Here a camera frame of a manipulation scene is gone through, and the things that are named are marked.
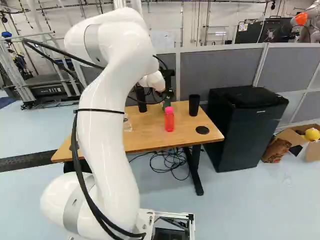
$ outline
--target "yellow ball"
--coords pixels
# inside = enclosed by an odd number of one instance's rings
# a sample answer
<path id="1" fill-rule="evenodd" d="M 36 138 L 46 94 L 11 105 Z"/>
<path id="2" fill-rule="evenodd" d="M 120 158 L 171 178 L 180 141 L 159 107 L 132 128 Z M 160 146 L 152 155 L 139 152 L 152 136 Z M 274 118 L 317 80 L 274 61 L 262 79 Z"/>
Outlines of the yellow ball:
<path id="1" fill-rule="evenodd" d="M 304 140 L 309 141 L 309 139 L 306 138 L 306 135 L 300 135 Z"/>
<path id="2" fill-rule="evenodd" d="M 320 132 L 318 129 L 312 127 L 305 131 L 305 137 L 310 141 L 315 141 L 320 139 Z"/>

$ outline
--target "black table leg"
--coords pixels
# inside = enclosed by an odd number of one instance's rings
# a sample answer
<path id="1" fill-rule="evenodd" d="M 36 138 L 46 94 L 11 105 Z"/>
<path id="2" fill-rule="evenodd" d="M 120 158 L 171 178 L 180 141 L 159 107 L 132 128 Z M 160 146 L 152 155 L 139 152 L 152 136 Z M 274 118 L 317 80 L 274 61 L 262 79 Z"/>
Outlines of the black table leg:
<path id="1" fill-rule="evenodd" d="M 195 192 L 198 196 L 202 196 L 204 194 L 204 189 L 202 187 L 201 180 L 198 174 L 201 144 L 192 146 L 192 154 L 190 153 L 189 147 L 184 147 L 183 150 L 186 156 L 186 160 L 189 164 Z"/>

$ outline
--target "wooden table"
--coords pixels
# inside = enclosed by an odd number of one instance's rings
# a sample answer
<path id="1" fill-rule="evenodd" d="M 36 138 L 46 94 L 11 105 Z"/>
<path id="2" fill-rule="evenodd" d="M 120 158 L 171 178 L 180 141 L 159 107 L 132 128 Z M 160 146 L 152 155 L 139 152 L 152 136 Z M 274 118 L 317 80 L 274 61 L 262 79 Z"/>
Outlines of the wooden table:
<path id="1" fill-rule="evenodd" d="M 165 131 L 164 112 L 160 104 L 148 105 L 148 111 L 145 113 L 140 113 L 138 106 L 127 106 L 125 112 L 129 115 L 132 131 L 123 132 L 124 149 L 126 153 L 141 153 L 183 147 L 196 193 L 203 195 L 204 191 L 198 175 L 201 144 L 223 141 L 224 136 L 201 107 L 198 115 L 192 117 L 189 116 L 188 101 L 173 102 L 172 106 L 175 121 L 173 132 Z M 196 132 L 198 126 L 205 126 L 210 132 L 204 135 L 199 134 Z M 69 136 L 52 156 L 51 161 L 53 163 L 72 161 L 70 144 Z M 188 146 L 193 146 L 192 154 Z M 80 150 L 78 155 L 80 159 L 84 158 Z"/>

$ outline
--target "black mini fridge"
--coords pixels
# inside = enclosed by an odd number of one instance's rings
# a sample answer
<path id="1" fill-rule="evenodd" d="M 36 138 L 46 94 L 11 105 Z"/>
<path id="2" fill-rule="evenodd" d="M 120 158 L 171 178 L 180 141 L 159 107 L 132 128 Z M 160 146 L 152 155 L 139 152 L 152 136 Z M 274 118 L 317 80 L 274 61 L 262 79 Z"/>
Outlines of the black mini fridge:
<path id="1" fill-rule="evenodd" d="M 204 144 L 215 170 L 256 167 L 288 103 L 263 87 L 210 89 L 207 115 L 224 135 L 222 142 Z"/>

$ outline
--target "table top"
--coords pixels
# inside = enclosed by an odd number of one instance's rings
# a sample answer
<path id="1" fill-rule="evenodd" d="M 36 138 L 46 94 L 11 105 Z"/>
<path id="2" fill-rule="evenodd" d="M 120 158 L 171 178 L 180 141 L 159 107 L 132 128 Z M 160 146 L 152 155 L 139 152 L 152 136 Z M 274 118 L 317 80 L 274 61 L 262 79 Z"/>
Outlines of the table top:
<path id="1" fill-rule="evenodd" d="M 142 153 L 175 147 L 220 142 L 224 136 L 199 107 L 197 116 L 189 115 L 189 101 L 172 102 L 174 108 L 174 131 L 165 131 L 165 117 L 161 104 L 148 105 L 147 112 L 140 113 L 138 106 L 127 106 L 125 112 L 132 124 L 132 131 L 123 132 L 123 143 L 126 153 Z M 210 132 L 199 134 L 196 127 L 205 126 Z M 71 136 L 63 142 L 52 156 L 53 163 L 72 161 L 70 151 Z"/>

